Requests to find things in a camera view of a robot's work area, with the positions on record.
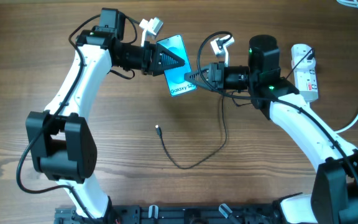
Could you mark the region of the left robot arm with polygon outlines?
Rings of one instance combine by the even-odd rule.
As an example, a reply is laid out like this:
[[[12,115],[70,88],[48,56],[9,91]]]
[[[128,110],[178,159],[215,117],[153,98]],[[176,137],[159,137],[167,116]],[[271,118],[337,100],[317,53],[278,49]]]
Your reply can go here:
[[[79,26],[70,34],[75,58],[53,100],[43,111],[29,113],[24,155],[31,156],[34,169],[54,181],[57,189],[65,189],[74,202],[66,221],[118,223],[119,215],[94,174],[97,147],[87,122],[99,87],[113,67],[157,76],[185,62],[147,40],[158,36],[163,26],[159,18],[132,22],[142,29],[140,45],[123,40],[130,21],[123,12],[104,8],[97,19],[99,24],[92,29]]]

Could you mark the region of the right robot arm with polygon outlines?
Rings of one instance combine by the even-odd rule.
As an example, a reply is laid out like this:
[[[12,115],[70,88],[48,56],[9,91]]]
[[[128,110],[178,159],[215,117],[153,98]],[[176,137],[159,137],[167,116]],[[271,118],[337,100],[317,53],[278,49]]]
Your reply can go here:
[[[336,134],[281,76],[279,58],[276,39],[257,35],[250,39],[246,66],[211,63],[185,78],[230,98],[238,99],[246,91],[254,108],[281,127],[312,163],[312,193],[278,204],[284,223],[358,223],[358,148]]]

